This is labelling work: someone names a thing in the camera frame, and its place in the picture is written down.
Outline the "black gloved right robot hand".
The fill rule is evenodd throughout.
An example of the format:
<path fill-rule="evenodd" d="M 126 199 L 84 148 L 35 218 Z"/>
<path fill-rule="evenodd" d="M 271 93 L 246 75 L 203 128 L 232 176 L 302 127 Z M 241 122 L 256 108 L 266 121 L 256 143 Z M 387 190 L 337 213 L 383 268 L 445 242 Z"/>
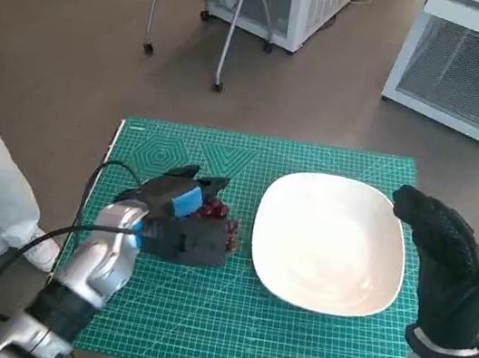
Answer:
<path fill-rule="evenodd" d="M 419 255 L 419 336 L 434 347 L 472 350 L 479 334 L 479 245 L 454 209 L 404 185 L 393 194 L 397 218 L 411 228 Z"/>

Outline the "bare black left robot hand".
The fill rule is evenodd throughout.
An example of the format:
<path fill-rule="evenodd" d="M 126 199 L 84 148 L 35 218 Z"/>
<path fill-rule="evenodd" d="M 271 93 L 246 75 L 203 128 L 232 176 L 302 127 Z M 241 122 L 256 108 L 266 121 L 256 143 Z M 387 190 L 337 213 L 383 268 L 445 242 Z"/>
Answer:
<path fill-rule="evenodd" d="M 203 203 L 216 197 L 231 182 L 229 177 L 198 176 L 200 165 L 172 168 L 148 180 L 131 197 L 147 205 L 155 218 L 183 218 L 197 211 Z"/>

